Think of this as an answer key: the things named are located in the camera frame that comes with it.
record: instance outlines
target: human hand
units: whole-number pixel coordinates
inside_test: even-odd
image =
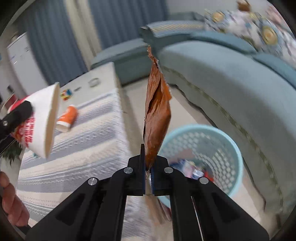
[[[8,221],[12,225],[19,227],[26,226],[28,224],[30,214],[19,197],[15,195],[15,188],[9,182],[9,178],[4,172],[0,172],[0,186],[4,188],[2,207],[8,214]]]

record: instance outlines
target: white wall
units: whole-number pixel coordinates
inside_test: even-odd
[[[10,65],[6,47],[10,44],[11,37],[17,31],[16,27],[11,25],[7,27],[0,36],[0,95],[5,101],[9,97],[7,87],[10,85],[19,98],[25,97],[26,93],[19,83],[16,74]]]
[[[236,10],[237,0],[166,0],[170,13],[175,12],[197,12],[204,15],[205,9],[216,10]],[[253,12],[265,15],[265,11],[270,3],[267,0],[248,0]]]

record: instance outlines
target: brown paper bag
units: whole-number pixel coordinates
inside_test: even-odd
[[[148,79],[143,136],[146,167],[150,168],[168,130],[171,117],[169,100],[172,97],[150,46],[148,53],[152,60],[152,68]]]

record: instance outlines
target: striped rug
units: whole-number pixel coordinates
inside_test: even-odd
[[[70,132],[55,132],[48,159],[25,152],[17,195],[34,226],[90,177],[104,179],[127,166],[131,157],[118,90],[77,107]],[[140,197],[128,197],[123,237],[150,240],[151,220]]]

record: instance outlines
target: tiled floor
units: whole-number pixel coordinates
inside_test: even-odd
[[[144,128],[145,96],[147,90],[147,79],[135,82],[124,87],[129,107],[131,107],[139,134],[142,135]],[[177,88],[171,88],[172,100],[170,107],[172,117],[168,132],[185,124],[199,123],[210,125],[203,113],[192,106]],[[259,222],[272,236],[276,230],[275,215],[264,212],[264,200],[255,189],[246,169],[244,169],[243,182],[237,194],[232,198],[250,216]]]

